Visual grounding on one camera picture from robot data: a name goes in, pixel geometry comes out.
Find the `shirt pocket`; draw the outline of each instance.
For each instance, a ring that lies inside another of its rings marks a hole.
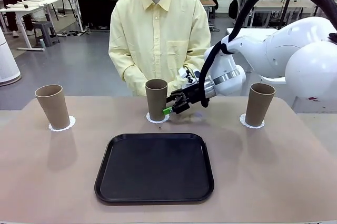
[[[167,65],[169,69],[178,71],[184,66],[188,46],[188,40],[167,42]]]

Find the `black pants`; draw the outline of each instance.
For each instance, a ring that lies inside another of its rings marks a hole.
[[[16,4],[17,2],[20,2],[20,1],[22,1],[22,0],[4,0],[4,4],[5,4],[5,6],[7,6],[7,4]],[[15,13],[14,12],[7,12],[6,16],[7,16],[9,30],[10,31],[17,31]],[[24,16],[23,21],[25,22],[27,30],[33,30],[33,23],[32,23],[31,15]]]

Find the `white shoe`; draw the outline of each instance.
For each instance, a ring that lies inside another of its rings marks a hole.
[[[17,31],[12,31],[12,34],[13,34],[13,37],[14,38],[18,38],[19,37],[19,34]]]
[[[33,30],[26,30],[27,36],[34,36],[34,31]]]

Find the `cup rim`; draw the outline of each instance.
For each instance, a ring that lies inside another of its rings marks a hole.
[[[259,93],[258,91],[254,90],[252,87],[253,85],[264,85],[264,86],[269,86],[271,88],[273,88],[274,92],[270,93],[270,94],[263,94],[263,93]],[[265,83],[254,83],[251,85],[251,91],[255,92],[256,94],[259,94],[259,95],[266,95],[266,96],[269,96],[269,95],[274,95],[276,90],[274,87],[272,87],[271,85],[268,85],[268,84],[265,84]]]
[[[164,87],[158,88],[158,89],[149,88],[149,87],[147,86],[147,83],[149,83],[149,82],[151,82],[151,81],[153,81],[153,80],[160,80],[160,81],[162,81],[162,82],[165,82],[166,85],[165,85]],[[149,81],[147,81],[147,82],[145,83],[145,87],[146,87],[147,89],[153,90],[153,91],[164,90],[164,89],[167,88],[167,82],[166,82],[165,80],[163,80],[163,79],[160,79],[160,78],[154,78],[154,79],[150,79]]]
[[[36,92],[38,92],[39,90],[41,90],[42,88],[45,88],[45,87],[47,87],[47,86],[59,86],[61,89],[60,89],[57,93],[52,94],[52,95],[48,95],[48,96],[41,96],[41,95],[37,95],[37,94],[36,94]],[[37,90],[35,91],[35,96],[36,96],[36,97],[39,97],[39,98],[48,98],[48,97],[52,97],[52,96],[55,96],[55,95],[59,94],[60,92],[62,92],[62,90],[63,90],[63,87],[62,87],[61,85],[57,85],[57,84],[45,85],[45,86],[42,86],[42,87],[40,87],[39,89],[37,89]]]

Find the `black tray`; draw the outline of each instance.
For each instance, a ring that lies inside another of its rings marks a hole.
[[[116,136],[95,183],[97,197],[112,205],[200,203],[213,189],[206,144],[195,134]]]

